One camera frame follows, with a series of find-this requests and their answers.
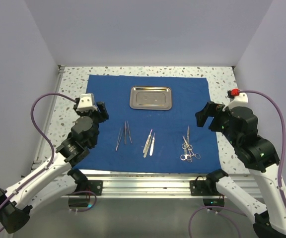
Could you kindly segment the steel forceps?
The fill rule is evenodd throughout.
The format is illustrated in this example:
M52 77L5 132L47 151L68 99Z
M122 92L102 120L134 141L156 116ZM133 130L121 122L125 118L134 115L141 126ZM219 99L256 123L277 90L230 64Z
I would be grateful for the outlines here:
M129 127L129 122L126 120L125 125L124 125L124 143L127 144L128 140L132 144L132 137L131 137L130 127Z

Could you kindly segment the steel tweezers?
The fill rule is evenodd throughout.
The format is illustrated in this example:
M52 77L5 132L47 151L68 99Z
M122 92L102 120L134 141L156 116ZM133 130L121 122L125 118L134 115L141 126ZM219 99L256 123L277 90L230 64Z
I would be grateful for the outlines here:
M119 133L118 133L118 138L117 138L117 143L116 143L115 151L118 150L119 144L120 144L120 142L121 142L121 139L122 139L122 129L120 128Z

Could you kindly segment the steel surgical scissors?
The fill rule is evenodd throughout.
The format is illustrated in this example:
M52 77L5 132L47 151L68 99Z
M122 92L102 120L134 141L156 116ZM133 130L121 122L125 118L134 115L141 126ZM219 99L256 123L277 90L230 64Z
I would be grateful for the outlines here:
M180 159L182 161L187 161L189 163L192 162L192 156L190 154L190 145L188 144L186 138L183 137L183 144L182 144L182 149L183 149L183 154L180 156Z

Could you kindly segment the blue surgical cloth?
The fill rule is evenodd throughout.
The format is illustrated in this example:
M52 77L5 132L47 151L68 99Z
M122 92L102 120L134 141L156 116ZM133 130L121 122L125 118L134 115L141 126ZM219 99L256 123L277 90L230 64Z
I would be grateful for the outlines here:
M172 108L168 111L135 110L130 107L134 86L168 87L172 91ZM207 127L197 127L195 113L210 100L209 84L204 78L136 77L91 75L87 92L106 105L109 119L99 126L98 143L78 163L81 170L138 173L210 173L220 168L217 137ZM124 143L124 125L129 122L132 144ZM199 160L182 161L183 137L190 126L189 143ZM118 133L122 139L115 151ZM143 148L152 129L147 156ZM149 155L155 132L153 155Z

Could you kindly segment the white handled scalpel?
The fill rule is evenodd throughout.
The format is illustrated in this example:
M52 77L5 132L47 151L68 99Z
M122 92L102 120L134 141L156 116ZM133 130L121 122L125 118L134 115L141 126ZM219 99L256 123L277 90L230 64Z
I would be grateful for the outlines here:
M151 141L151 145L150 145L150 151L149 151L149 155L150 155L150 156L153 155L154 143L155 143L155 132L154 132L154 134L153 134L152 141Z

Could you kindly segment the steel scalpel handle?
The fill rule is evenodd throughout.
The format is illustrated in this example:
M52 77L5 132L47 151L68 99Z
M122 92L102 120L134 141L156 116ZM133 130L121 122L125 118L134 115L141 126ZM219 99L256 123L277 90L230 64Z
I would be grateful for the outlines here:
M145 142L145 146L143 148L143 157L145 158L147 156L147 150L148 150L148 145L149 145L149 142L150 142L150 139L151 139L151 133L152 133L152 129L150 130L150 133L147 137L147 140Z

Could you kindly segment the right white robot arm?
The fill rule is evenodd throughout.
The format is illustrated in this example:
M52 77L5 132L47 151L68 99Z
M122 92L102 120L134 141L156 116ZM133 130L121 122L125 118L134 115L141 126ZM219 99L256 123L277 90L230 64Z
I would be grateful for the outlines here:
M238 159L248 169L261 192L263 203L235 184L222 169L207 174L203 188L209 194L222 194L231 200L251 221L260 238L286 238L285 183L278 175L280 159L273 144L259 136L258 118L247 107L223 109L223 104L206 103L195 114L197 126L213 120L209 129L220 132L234 149Z

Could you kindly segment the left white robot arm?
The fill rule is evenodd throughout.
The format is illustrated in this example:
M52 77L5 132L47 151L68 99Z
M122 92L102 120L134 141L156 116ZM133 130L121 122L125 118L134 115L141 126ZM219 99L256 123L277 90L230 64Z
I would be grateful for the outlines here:
M9 234L29 221L35 196L62 173L72 176L70 189L75 194L86 192L87 182L78 178L80 172L74 170L74 166L96 146L99 125L108 120L109 115L104 102L85 109L75 106L74 110L79 118L54 155L21 181L7 189L0 188L0 223Z

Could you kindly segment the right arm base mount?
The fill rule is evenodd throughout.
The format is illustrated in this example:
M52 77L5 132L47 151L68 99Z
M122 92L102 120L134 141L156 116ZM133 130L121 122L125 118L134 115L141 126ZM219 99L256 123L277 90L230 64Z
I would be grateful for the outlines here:
M205 177L197 176L194 180L189 181L190 194L192 196L220 196L216 183L228 176L228 173L222 169L215 170Z

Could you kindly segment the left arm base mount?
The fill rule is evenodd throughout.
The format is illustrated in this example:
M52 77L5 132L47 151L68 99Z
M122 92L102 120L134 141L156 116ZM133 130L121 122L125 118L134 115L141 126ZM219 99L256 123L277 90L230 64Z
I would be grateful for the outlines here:
M79 169L71 169L68 171L67 175L71 176L76 184L76 189L74 192L91 191L97 196L102 195L102 180L89 180Z

